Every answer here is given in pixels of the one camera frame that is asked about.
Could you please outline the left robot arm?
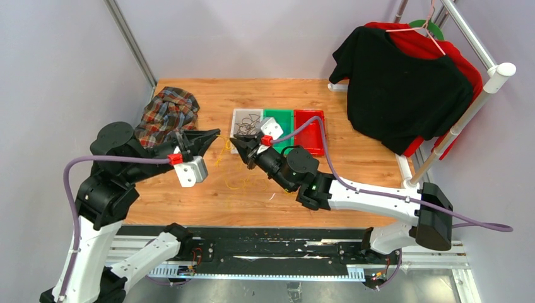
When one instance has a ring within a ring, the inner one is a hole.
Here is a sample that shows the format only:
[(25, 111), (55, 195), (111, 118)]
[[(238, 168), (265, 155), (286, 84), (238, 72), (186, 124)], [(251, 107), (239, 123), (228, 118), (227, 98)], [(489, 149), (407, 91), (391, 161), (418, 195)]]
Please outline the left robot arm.
[(55, 287), (41, 302), (122, 302), (149, 272), (175, 258), (197, 264), (201, 250), (193, 235), (173, 223), (132, 256), (107, 266), (106, 260), (131, 205), (139, 198), (138, 182), (175, 171), (182, 187), (203, 182), (203, 156), (219, 129), (180, 131), (170, 140), (144, 148), (126, 122), (103, 127), (90, 155), (75, 158), (63, 172), (73, 215), (71, 248)]

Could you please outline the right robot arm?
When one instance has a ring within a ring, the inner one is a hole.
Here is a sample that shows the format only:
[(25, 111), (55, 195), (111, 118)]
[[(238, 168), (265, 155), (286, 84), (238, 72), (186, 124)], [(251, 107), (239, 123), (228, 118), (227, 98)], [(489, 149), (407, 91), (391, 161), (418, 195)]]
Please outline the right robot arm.
[(432, 183), (426, 182), (423, 189), (360, 184), (321, 172), (318, 159), (301, 147), (284, 155), (253, 136), (230, 141), (248, 169), (259, 167), (286, 192), (296, 193), (296, 200), (310, 210), (355, 210), (395, 218), (385, 227), (366, 229), (360, 252), (369, 263), (407, 246), (434, 251), (452, 247), (452, 217), (439, 211), (450, 211), (452, 205)]

